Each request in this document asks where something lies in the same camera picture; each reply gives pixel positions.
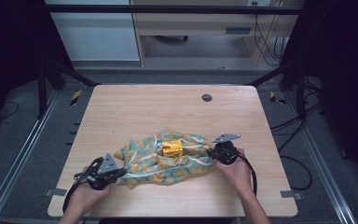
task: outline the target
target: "crumpled plastic bag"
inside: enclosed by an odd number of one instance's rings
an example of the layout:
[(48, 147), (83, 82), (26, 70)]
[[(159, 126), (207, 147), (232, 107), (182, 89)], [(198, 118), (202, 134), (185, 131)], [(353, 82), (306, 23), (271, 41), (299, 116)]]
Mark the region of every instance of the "crumpled plastic bag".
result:
[[(163, 157), (162, 142), (173, 140), (181, 140), (184, 155)], [(211, 145), (202, 135), (164, 130), (136, 143), (130, 140), (114, 155), (124, 161), (127, 173), (122, 178), (133, 189), (141, 182), (170, 185), (207, 172), (213, 165), (208, 148)]]

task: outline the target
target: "gray floor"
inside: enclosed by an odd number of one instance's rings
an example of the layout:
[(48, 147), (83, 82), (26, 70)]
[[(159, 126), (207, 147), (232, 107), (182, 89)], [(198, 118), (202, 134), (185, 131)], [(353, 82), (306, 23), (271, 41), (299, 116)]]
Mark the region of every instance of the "gray floor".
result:
[[(109, 67), (78, 67), (85, 77), (102, 83), (173, 83), (173, 84), (236, 84), (249, 83), (265, 75), (274, 65), (262, 63), (253, 66), (240, 37), (191, 36), (186, 42), (176, 38), (155, 37), (150, 39), (145, 66), (134, 63), (119, 63)], [(50, 201), (46, 189), (55, 188), (63, 164), (73, 142), (78, 123), (86, 109), (92, 93), (87, 87), (67, 75), (67, 84), (58, 91), (57, 103), (51, 111), (44, 130), (37, 139), (34, 149), (23, 167), (6, 204), (0, 212), (0, 223), (55, 223), (57, 218), (47, 214)], [(257, 87), (260, 100), (271, 127), (284, 123), (296, 116), (290, 104), (271, 102), (269, 94), (274, 91), (278, 99), (293, 101), (292, 91), (282, 92), (278, 88), (280, 76)], [(73, 94), (82, 90), (76, 106), (71, 106)], [(57, 91), (48, 91), (54, 95)], [(308, 98), (307, 107), (318, 103), (314, 95)], [(37, 87), (30, 82), (18, 87), (7, 96), (8, 102), (16, 103), (16, 113), (0, 119), (0, 186), (11, 164), (16, 160), (22, 145), (36, 123)], [(16, 110), (16, 105), (7, 103), (2, 117)], [(274, 135), (277, 147), (290, 136), (298, 123)], [(324, 183), (323, 175), (311, 156), (310, 144), (305, 133), (311, 134), (317, 150), (337, 182), (345, 202), (358, 223), (358, 166), (355, 161), (341, 158), (339, 145), (332, 135), (323, 114), (315, 111), (307, 117), (306, 129), (297, 134), (281, 151), (281, 155), (303, 162), (311, 171), (313, 182), (309, 189), (301, 190), (303, 199), (297, 200), (298, 214), (295, 217), (272, 217), (272, 223), (345, 223), (337, 215)], [(303, 187), (309, 181), (305, 170), (292, 161), (282, 159), (285, 172), (292, 186)]]

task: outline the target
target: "black cable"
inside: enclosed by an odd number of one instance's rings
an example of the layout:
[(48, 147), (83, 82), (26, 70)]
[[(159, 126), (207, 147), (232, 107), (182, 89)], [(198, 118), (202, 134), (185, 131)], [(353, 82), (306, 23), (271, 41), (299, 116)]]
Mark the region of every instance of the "black cable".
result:
[(310, 107), (308, 110), (306, 110), (306, 115), (311, 115), (313, 112), (315, 112), (316, 110), (319, 110), (322, 108), (321, 104), (316, 104), (313, 105), (312, 107)]
[(277, 125), (277, 126), (275, 126), (275, 127), (272, 127), (272, 128), (270, 128), (270, 129), (271, 129), (271, 132), (272, 132), (272, 133), (275, 133), (275, 132), (277, 132), (277, 131), (280, 131), (280, 130), (282, 130), (282, 129), (288, 127), (289, 125), (295, 123), (296, 121), (298, 121), (298, 119), (299, 119), (299, 117), (296, 117), (296, 118), (293, 118), (293, 119), (290, 119), (290, 120), (286, 121), (286, 122), (283, 123), (283, 124), (280, 124), (280, 125)]
[(238, 152), (238, 157), (240, 157), (243, 161), (245, 161), (245, 163), (249, 166), (249, 169), (252, 172), (253, 191), (254, 194), (257, 195), (257, 176), (255, 175), (255, 170), (252, 167), (251, 163), (248, 161), (248, 159), (246, 159), (246, 157), (242, 153)]
[(314, 92), (319, 92), (321, 90), (320, 87), (316, 86), (315, 84), (313, 84), (309, 79), (308, 77), (305, 77), (305, 86), (307, 88), (307, 90), (309, 91), (314, 91)]
[(316, 91), (310, 92), (310, 93), (308, 93), (307, 95), (304, 96), (304, 99), (307, 99), (309, 96), (316, 95), (316, 94), (318, 94)]
[(285, 136), (285, 135), (292, 135), (294, 133), (274, 133), (274, 136)]
[[(265, 46), (266, 46), (266, 48), (267, 48), (269, 54), (271, 55), (271, 57), (272, 57), (273, 60), (275, 60), (275, 61), (278, 62), (278, 64), (269, 63), (269, 62), (267, 61), (266, 56), (265, 56), (264, 53), (263, 53), (263, 50), (260, 48), (260, 46), (258, 45), (258, 42), (257, 42), (257, 40), (256, 40), (256, 35), (255, 35), (256, 31), (258, 31), (258, 33), (260, 33), (260, 36), (261, 36), (261, 38), (263, 39), (263, 42), (264, 42), (264, 44), (265, 44)], [(269, 49), (269, 45), (268, 45), (268, 43), (267, 43), (267, 40), (266, 40), (266, 38), (263, 36), (263, 34), (261, 33), (261, 29), (260, 29), (260, 27), (258, 26), (257, 14), (255, 14), (254, 39), (255, 39), (255, 44), (257, 45), (257, 48), (260, 50), (260, 53), (261, 53), (261, 55), (263, 56), (264, 61), (265, 61), (268, 65), (280, 65), (280, 64), (281, 64), (281, 60), (276, 59), (276, 58), (274, 57), (274, 55), (271, 53), (271, 50)]]
[(19, 104), (15, 103), (15, 102), (12, 102), (12, 101), (5, 102), (5, 104), (13, 104), (13, 105), (16, 106), (16, 109), (14, 109), (14, 111), (13, 111), (11, 114), (9, 114), (9, 115), (7, 115), (7, 116), (3, 116), (3, 117), (0, 118), (0, 119), (7, 119), (7, 118), (13, 116), (13, 115), (19, 110), (19, 108), (20, 108)]
[(305, 121), (303, 120), (301, 122), (301, 124), (298, 126), (298, 128), (295, 130), (295, 132), (289, 137), (289, 139), (286, 140), (286, 142), (283, 143), (283, 145), (281, 145), (281, 147), (278, 149), (278, 152), (281, 152), (282, 149), (290, 142), (290, 140), (292, 140), (297, 133), (300, 132), (300, 130), (302, 130), (305, 126)]
[(304, 163), (302, 163), (301, 161), (298, 161), (298, 160), (296, 160), (296, 159), (294, 159), (292, 157), (288, 157), (288, 156), (280, 156), (280, 157), (283, 158), (283, 159), (287, 159), (287, 160), (294, 161), (294, 162), (298, 163), (300, 166), (302, 166), (307, 171), (308, 176), (310, 177), (310, 181), (305, 187), (301, 188), (301, 187), (295, 187), (295, 186), (290, 185), (290, 188), (297, 189), (297, 190), (309, 189), (310, 186), (312, 185), (312, 182), (313, 182), (312, 173), (310, 172), (310, 169), (308, 169), (307, 166)]
[(283, 36), (282, 40), (281, 40), (281, 47), (280, 47), (280, 53), (276, 52), (277, 49), (277, 45), (278, 45), (278, 39), (280, 39), (278, 36), (275, 37), (275, 43), (274, 43), (274, 55), (275, 58), (277, 58), (278, 62), (281, 64), (282, 62), (282, 57), (283, 57), (283, 52), (284, 52), (284, 46), (285, 46), (285, 41), (286, 41), (286, 37)]
[(84, 184), (86, 182), (82, 182), (84, 179), (87, 178), (87, 176), (89, 175), (89, 172), (92, 168), (92, 166), (97, 163), (98, 161), (100, 161), (101, 158), (97, 158), (95, 159), (90, 165), (89, 167), (86, 169), (85, 172), (83, 172), (83, 174), (81, 174), (81, 176), (79, 176), (75, 183), (72, 185), (72, 187), (69, 189), (68, 193), (66, 194), (65, 196), (65, 199), (63, 201), (63, 205), (62, 205), (62, 211), (65, 213), (66, 211), (66, 208), (68, 207), (68, 203), (69, 203), (69, 200), (71, 199), (71, 196), (72, 194), (75, 192), (75, 190), (77, 189), (77, 187), (79, 187), (81, 184)]
[[(258, 27), (258, 21), (257, 21), (257, 14), (255, 14), (255, 31), (254, 31), (255, 44), (257, 45), (257, 48), (260, 50), (260, 53), (261, 53), (261, 55), (263, 56), (264, 61), (265, 61), (268, 65), (278, 65), (278, 64), (269, 63), (269, 62), (267, 61), (266, 56), (265, 56), (264, 53), (263, 53), (263, 50), (260, 48), (260, 46), (259, 46), (258, 43), (257, 43), (257, 39), (255, 38), (255, 33), (256, 33), (257, 30), (259, 30), (259, 27)], [(266, 42), (266, 40), (264, 39), (264, 36), (263, 36), (262, 34), (261, 34), (261, 37), (263, 38), (264, 42), (266, 43), (267, 49), (268, 49), (268, 51), (269, 51), (269, 46), (267, 45), (267, 42)]]

